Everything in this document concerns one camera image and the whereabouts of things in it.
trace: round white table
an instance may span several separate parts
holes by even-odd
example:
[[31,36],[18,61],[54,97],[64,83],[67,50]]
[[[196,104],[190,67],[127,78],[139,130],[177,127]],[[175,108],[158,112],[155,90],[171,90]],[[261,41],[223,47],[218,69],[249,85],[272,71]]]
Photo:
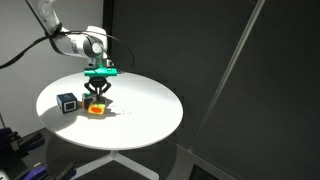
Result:
[[126,158],[119,150],[145,147],[175,131],[183,108],[177,96],[164,85],[132,73],[108,77],[111,88],[103,94],[107,107],[103,115],[89,114],[81,107],[62,114],[58,94],[73,93],[78,101],[88,92],[89,77],[77,73],[47,86],[37,100],[37,113],[44,126],[58,137],[80,146],[111,150],[111,153],[77,168],[76,179],[94,169],[117,161],[149,179],[159,179],[150,169]]

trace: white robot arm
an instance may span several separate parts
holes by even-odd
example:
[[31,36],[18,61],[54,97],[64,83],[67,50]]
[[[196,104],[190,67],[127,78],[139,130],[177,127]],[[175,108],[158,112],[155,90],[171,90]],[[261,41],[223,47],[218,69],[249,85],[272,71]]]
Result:
[[106,60],[105,63],[107,67],[113,65],[105,53],[108,44],[107,36],[104,36],[106,35],[104,29],[88,26],[86,31],[96,33],[59,34],[60,32],[68,32],[68,30],[62,26],[52,7],[55,1],[56,0],[26,0],[46,35],[52,37],[50,38],[50,43],[53,49],[59,54],[88,58],[88,63],[91,65],[97,62],[97,58]]

